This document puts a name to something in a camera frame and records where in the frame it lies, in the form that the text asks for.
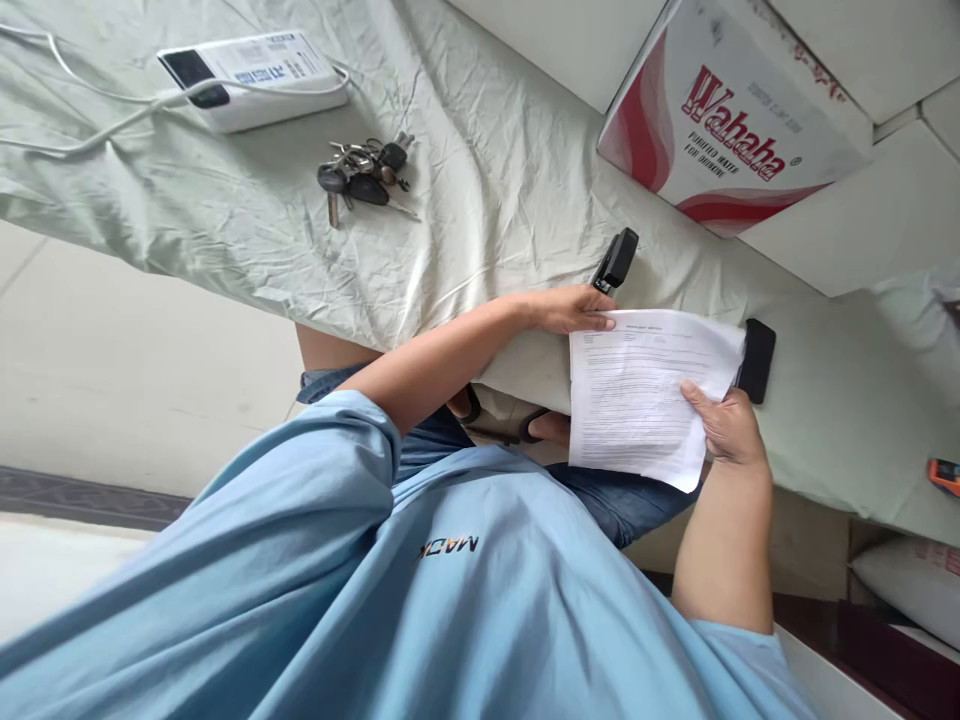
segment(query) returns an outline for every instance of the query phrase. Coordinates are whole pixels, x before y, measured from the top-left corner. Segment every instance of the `bed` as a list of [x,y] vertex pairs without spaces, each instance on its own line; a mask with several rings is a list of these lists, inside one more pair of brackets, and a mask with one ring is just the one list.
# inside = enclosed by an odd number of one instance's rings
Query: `bed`
[[[160,48],[294,27],[354,83],[343,108],[234,136],[176,110],[69,162],[0,146],[4,219],[380,350],[498,295],[588,279],[629,225],[640,247],[622,306],[755,316],[777,331],[759,417],[780,485],[960,545],[960,502],[923,467],[960,458],[957,418],[878,296],[829,301],[643,190],[596,155],[596,111],[445,3],[0,8],[0,22],[64,38],[77,70],[115,92],[161,87]],[[38,45],[0,43],[0,135],[68,143],[130,112],[70,82]],[[315,181],[328,141],[399,130],[417,139],[397,199],[422,222],[358,206],[330,229]],[[527,333],[480,380],[568,410],[566,341]]]

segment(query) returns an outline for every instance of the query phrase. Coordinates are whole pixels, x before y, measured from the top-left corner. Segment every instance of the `white cable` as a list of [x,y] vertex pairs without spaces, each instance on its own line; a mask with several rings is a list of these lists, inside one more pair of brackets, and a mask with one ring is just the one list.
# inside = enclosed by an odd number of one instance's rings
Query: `white cable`
[[29,38],[46,38],[50,49],[53,51],[54,56],[57,58],[57,61],[60,63],[60,67],[66,70],[69,75],[77,80],[80,84],[85,87],[93,90],[94,92],[100,93],[107,97],[111,97],[114,100],[123,100],[124,102],[135,102],[144,104],[145,107],[137,110],[137,112],[132,115],[127,116],[118,123],[114,123],[105,130],[101,130],[96,135],[93,135],[83,142],[77,143],[76,145],[71,145],[69,147],[50,147],[48,145],[36,145],[34,143],[20,142],[19,140],[8,140],[5,138],[0,138],[0,145],[11,145],[13,147],[22,148],[24,150],[31,150],[33,152],[41,152],[46,155],[54,155],[61,159],[66,159],[69,157],[75,157],[77,155],[82,155],[85,152],[92,150],[98,145],[107,142],[111,137],[116,135],[118,132],[124,128],[143,120],[150,115],[153,115],[155,112],[163,110],[168,107],[175,107],[177,105],[185,104],[190,97],[193,95],[198,95],[204,90],[209,90],[212,87],[224,86],[227,87],[236,87],[242,88],[244,90],[250,90],[252,92],[265,93],[267,95],[328,95],[330,93],[339,92],[345,88],[350,83],[350,73],[338,63],[330,61],[330,64],[333,66],[334,72],[340,76],[341,82],[334,88],[328,90],[282,90],[280,88],[268,88],[260,87],[257,85],[244,85],[241,82],[236,82],[234,80],[221,80],[219,78],[209,78],[207,80],[201,80],[195,85],[191,85],[185,90],[176,91],[164,91],[158,93],[152,98],[133,98],[126,95],[117,95],[115,93],[108,92],[106,90],[101,90],[98,87],[95,87],[88,83],[83,78],[78,77],[66,64],[63,58],[60,55],[59,50],[57,49],[56,37],[48,32],[42,31],[32,31],[32,30],[20,30],[19,28],[13,28],[9,25],[0,24],[0,32],[8,32],[14,35],[20,35],[22,37]]
[[156,98],[140,98],[140,97],[131,97],[129,95],[119,95],[117,93],[112,93],[109,90],[101,90],[96,85],[93,85],[82,77],[77,75],[73,69],[67,65],[67,61],[64,59],[63,55],[60,54],[60,47],[57,45],[57,36],[53,33],[44,32],[42,30],[22,30],[21,28],[11,27],[10,25],[4,25],[0,23],[0,32],[5,32],[10,35],[17,35],[23,38],[37,39],[37,40],[46,40],[47,46],[50,48],[50,52],[53,53],[53,56],[57,59],[57,62],[60,64],[60,67],[63,68],[64,72],[67,73],[70,77],[76,80],[78,83],[83,85],[89,90],[93,90],[95,93],[99,93],[104,97],[113,98],[114,100],[120,100],[122,102],[137,103],[140,105],[149,105]]

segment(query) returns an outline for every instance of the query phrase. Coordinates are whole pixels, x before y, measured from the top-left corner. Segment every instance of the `black stapler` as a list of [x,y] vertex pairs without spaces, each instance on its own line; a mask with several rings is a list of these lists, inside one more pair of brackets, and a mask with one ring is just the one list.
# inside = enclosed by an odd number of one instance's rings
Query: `black stapler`
[[610,241],[607,254],[603,256],[590,284],[604,295],[609,295],[627,279],[630,263],[637,251],[637,234],[630,228],[624,228]]

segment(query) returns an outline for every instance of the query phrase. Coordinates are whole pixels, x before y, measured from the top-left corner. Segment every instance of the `bunch of keys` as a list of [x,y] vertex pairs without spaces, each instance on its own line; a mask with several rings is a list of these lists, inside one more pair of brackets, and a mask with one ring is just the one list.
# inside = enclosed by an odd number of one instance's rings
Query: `bunch of keys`
[[347,208],[353,209],[351,200],[359,200],[371,205],[392,207],[420,218],[412,210],[403,207],[390,198],[387,185],[398,184],[405,192],[410,185],[397,176],[397,171],[407,161],[407,148],[414,136],[400,133],[394,142],[383,145],[376,138],[370,138],[363,145],[342,145],[330,143],[340,152],[332,162],[323,163],[317,170],[317,182],[327,192],[327,213],[330,227],[340,225],[338,196],[343,196]]

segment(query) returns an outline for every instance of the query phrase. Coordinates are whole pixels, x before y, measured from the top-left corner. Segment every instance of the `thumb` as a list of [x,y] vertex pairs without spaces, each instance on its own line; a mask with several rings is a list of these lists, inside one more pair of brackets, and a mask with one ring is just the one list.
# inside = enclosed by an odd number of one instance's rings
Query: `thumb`
[[616,322],[603,315],[585,314],[577,318],[577,330],[613,330],[616,326]]
[[702,418],[706,418],[716,405],[716,403],[704,395],[703,390],[698,388],[691,380],[680,381],[680,394],[687,399],[687,402],[696,410],[697,415]]

